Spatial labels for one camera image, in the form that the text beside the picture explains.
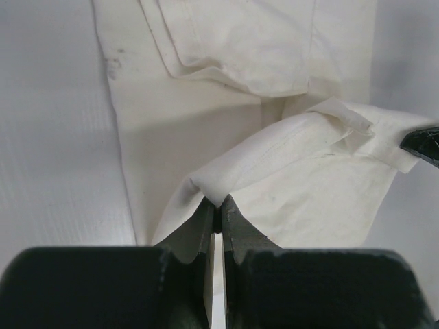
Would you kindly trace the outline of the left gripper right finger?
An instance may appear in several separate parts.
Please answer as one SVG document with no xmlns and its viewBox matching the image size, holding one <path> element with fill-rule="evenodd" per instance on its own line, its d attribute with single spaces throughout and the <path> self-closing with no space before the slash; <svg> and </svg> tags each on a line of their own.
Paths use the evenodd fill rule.
<svg viewBox="0 0 439 329">
<path fill-rule="evenodd" d="M 284 249 L 221 207 L 227 328 L 436 328 L 414 272 L 385 249 Z"/>
</svg>

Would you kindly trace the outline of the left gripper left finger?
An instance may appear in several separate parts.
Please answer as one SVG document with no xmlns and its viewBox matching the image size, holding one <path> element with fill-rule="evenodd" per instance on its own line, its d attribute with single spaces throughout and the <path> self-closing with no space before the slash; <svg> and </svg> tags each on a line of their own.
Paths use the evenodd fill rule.
<svg viewBox="0 0 439 329">
<path fill-rule="evenodd" d="M 34 247 L 1 277 L 2 328 L 210 328 L 213 220 L 149 247 Z"/>
</svg>

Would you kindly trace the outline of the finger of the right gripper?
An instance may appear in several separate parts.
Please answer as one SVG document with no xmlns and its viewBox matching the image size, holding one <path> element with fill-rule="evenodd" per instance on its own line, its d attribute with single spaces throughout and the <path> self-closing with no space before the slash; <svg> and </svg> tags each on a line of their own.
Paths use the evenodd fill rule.
<svg viewBox="0 0 439 329">
<path fill-rule="evenodd" d="M 425 162 L 439 167 L 439 127 L 427 127 L 409 132 L 399 147 Z"/>
</svg>

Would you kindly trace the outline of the cream white t shirt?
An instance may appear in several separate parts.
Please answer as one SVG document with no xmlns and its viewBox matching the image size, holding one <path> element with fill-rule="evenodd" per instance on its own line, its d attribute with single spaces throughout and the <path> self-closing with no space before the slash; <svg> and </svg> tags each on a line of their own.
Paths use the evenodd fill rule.
<svg viewBox="0 0 439 329">
<path fill-rule="evenodd" d="M 259 101 L 215 82 L 172 79 L 153 37 L 155 19 L 140 1 L 95 1 L 97 37 L 115 109 L 132 240 L 150 242 L 184 175 L 246 137 L 310 106 L 308 96 Z M 339 96 L 438 118 L 438 2 L 367 1 L 361 25 L 371 50 L 361 79 Z M 398 252 L 438 310 L 438 171 L 424 163 L 398 174 L 380 207 L 367 247 Z"/>
</svg>

